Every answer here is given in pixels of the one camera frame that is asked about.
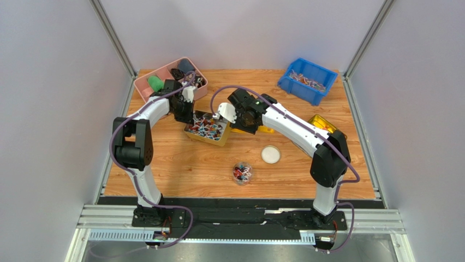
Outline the green rolled sock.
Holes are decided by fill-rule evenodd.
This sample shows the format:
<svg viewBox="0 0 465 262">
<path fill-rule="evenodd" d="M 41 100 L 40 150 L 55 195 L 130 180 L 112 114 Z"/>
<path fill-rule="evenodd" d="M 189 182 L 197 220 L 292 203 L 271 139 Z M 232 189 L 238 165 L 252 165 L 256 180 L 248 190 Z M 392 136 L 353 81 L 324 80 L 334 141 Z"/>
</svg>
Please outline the green rolled sock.
<svg viewBox="0 0 465 262">
<path fill-rule="evenodd" d="M 154 92 L 159 92 L 164 88 L 164 80 L 156 75 L 149 76 L 147 78 L 147 83 Z"/>
</svg>

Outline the clear glass jar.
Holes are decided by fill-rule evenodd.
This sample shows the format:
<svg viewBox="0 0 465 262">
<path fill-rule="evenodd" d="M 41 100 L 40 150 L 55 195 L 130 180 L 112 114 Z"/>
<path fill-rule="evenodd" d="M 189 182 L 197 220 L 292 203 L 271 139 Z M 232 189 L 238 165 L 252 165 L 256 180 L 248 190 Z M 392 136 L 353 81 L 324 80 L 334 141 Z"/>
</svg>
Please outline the clear glass jar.
<svg viewBox="0 0 465 262">
<path fill-rule="evenodd" d="M 253 168 L 247 162 L 238 162 L 232 169 L 233 180 L 236 184 L 243 186 L 248 184 L 253 176 Z"/>
</svg>

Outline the white jar lid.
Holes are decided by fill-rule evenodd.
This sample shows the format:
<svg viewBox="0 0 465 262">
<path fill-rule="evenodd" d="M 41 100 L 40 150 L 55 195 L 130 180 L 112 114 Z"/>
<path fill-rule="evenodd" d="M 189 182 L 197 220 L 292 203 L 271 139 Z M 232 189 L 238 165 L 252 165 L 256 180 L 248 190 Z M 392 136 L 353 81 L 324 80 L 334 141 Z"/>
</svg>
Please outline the white jar lid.
<svg viewBox="0 0 465 262">
<path fill-rule="evenodd" d="M 276 164 L 281 159 L 280 150 L 272 145 L 265 146 L 260 155 L 262 160 L 267 164 Z"/>
</svg>

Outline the gold tin of lollipops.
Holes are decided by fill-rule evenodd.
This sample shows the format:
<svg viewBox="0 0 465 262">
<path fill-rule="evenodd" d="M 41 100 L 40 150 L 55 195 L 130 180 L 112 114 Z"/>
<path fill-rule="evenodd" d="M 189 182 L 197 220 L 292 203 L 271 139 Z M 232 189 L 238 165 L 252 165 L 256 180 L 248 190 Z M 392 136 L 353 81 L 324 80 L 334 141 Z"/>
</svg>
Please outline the gold tin of lollipops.
<svg viewBox="0 0 465 262">
<path fill-rule="evenodd" d="M 231 124 L 227 120 L 217 120 L 209 112 L 194 111 L 193 124 L 186 124 L 183 132 L 192 140 L 224 146 L 231 130 Z"/>
</svg>

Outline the blue plastic bin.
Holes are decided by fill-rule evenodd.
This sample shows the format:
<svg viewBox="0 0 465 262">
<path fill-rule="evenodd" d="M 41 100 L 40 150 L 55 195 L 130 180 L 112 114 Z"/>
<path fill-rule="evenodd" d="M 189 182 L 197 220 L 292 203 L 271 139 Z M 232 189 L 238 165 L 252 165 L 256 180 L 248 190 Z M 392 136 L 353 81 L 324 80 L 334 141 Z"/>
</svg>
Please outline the blue plastic bin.
<svg viewBox="0 0 465 262">
<path fill-rule="evenodd" d="M 280 77 L 277 86 L 313 106 L 320 105 L 338 74 L 303 58 L 298 58 Z"/>
</svg>

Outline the yellow plastic scoop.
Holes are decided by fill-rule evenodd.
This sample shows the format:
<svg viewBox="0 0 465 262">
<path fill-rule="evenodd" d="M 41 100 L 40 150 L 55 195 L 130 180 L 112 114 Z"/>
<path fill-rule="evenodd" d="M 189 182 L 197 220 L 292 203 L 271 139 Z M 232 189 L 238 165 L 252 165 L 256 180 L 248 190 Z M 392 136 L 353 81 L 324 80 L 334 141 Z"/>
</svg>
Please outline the yellow plastic scoop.
<svg viewBox="0 0 465 262">
<path fill-rule="evenodd" d="M 261 133 L 274 133 L 275 130 L 266 126 L 259 126 L 256 124 L 252 125 L 244 125 L 240 123 L 229 123 L 229 127 L 231 128 L 232 132 L 235 133 L 249 133 L 249 134 L 256 134 L 257 132 Z"/>
</svg>

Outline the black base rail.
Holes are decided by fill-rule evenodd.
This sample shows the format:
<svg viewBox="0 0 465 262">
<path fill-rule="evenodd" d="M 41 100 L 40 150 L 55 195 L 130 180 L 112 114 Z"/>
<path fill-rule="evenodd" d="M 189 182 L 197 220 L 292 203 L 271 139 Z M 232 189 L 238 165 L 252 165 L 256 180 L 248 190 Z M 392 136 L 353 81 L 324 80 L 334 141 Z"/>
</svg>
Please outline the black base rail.
<svg viewBox="0 0 465 262">
<path fill-rule="evenodd" d="M 158 207 L 137 205 L 132 226 L 186 239 L 298 240 L 301 230 L 346 231 L 350 218 L 341 210 L 323 217 L 308 199 L 164 198 Z"/>
</svg>

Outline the dark blue rolled sock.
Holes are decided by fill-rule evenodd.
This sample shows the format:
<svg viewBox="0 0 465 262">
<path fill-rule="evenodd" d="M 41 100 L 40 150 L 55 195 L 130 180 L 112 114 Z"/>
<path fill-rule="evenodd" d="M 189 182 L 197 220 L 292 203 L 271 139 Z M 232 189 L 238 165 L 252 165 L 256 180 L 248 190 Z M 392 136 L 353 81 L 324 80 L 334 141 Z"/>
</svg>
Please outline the dark blue rolled sock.
<svg viewBox="0 0 465 262">
<path fill-rule="evenodd" d="M 179 60 L 177 69 L 182 73 L 186 74 L 190 71 L 195 71 L 195 66 L 192 65 L 189 59 L 183 58 Z"/>
</svg>

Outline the tin of gummy candies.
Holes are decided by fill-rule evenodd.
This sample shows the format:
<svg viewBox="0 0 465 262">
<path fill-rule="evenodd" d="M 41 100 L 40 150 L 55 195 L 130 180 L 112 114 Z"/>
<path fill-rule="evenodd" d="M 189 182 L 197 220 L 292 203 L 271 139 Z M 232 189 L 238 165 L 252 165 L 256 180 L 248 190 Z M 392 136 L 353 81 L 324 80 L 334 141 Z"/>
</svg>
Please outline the tin of gummy candies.
<svg viewBox="0 0 465 262">
<path fill-rule="evenodd" d="M 306 127 L 311 127 L 315 133 L 319 133 L 325 136 L 327 139 L 334 132 L 338 131 L 347 140 L 347 135 L 337 129 L 331 122 L 316 114 L 310 120 L 307 121 Z M 296 124 L 294 121 L 291 123 L 290 140 L 295 146 L 297 146 L 303 153 L 309 157 L 313 156 L 313 153 L 317 150 L 317 146 L 324 143 L 321 138 L 318 138 L 313 133 L 309 132 L 306 128 Z"/>
</svg>

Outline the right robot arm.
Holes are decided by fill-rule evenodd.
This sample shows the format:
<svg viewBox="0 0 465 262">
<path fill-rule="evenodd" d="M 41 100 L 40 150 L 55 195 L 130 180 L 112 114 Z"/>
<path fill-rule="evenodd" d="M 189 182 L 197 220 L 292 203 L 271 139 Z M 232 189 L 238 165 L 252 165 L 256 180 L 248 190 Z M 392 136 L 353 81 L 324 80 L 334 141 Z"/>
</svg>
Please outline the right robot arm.
<svg viewBox="0 0 465 262">
<path fill-rule="evenodd" d="M 344 134 L 338 130 L 319 129 L 289 112 L 267 94 L 254 97 L 244 89 L 236 89 L 222 103 L 217 114 L 233 128 L 255 134 L 258 127 L 271 128 L 290 139 L 311 157 L 309 173 L 317 189 L 313 201 L 314 223 L 327 224 L 336 213 L 336 194 L 350 164 L 350 153 Z"/>
</svg>

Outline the pink compartment organizer box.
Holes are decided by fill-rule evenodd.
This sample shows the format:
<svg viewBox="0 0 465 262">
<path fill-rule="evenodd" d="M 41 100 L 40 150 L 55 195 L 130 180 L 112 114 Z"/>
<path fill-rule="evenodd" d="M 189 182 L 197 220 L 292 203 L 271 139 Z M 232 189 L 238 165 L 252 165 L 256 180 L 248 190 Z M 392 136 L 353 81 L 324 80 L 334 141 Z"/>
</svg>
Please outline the pink compartment organizer box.
<svg viewBox="0 0 465 262">
<path fill-rule="evenodd" d="M 149 73 L 142 73 L 142 72 L 139 73 L 139 77 L 134 81 L 134 86 L 137 92 L 139 93 L 140 97 L 144 101 L 144 103 L 148 101 L 150 95 L 154 92 L 150 88 L 149 84 L 147 83 L 147 78 L 149 76 L 156 75 L 164 81 L 167 79 L 172 79 L 172 80 L 182 82 L 184 78 L 184 73 L 179 71 L 177 69 L 177 66 L 178 66 L 179 60 L 183 58 L 189 59 L 188 57 L 182 57 L 156 70 L 153 70 Z M 208 93 L 208 88 L 207 88 L 208 80 L 203 75 L 203 73 L 198 69 L 198 67 L 192 62 L 192 60 L 191 59 L 189 60 L 192 63 L 192 65 L 195 66 L 195 72 L 196 72 L 196 76 L 195 76 L 196 82 L 194 84 L 198 89 L 195 92 L 194 99 L 199 100 L 200 98 L 204 97 Z"/>
</svg>

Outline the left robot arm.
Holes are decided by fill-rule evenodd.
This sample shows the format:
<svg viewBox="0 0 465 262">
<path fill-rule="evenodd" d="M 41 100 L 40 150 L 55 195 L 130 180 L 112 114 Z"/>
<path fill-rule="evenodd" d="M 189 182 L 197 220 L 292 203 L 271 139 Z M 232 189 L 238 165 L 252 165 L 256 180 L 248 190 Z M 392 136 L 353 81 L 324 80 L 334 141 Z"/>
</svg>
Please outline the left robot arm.
<svg viewBox="0 0 465 262">
<path fill-rule="evenodd" d="M 127 117 L 116 117 L 110 139 L 110 157 L 130 177 L 138 196 L 134 227 L 160 227 L 168 220 L 168 206 L 157 188 L 151 170 L 154 155 L 152 127 L 164 115 L 172 113 L 176 121 L 193 122 L 194 93 L 190 81 L 166 80 L 159 91 Z"/>
</svg>

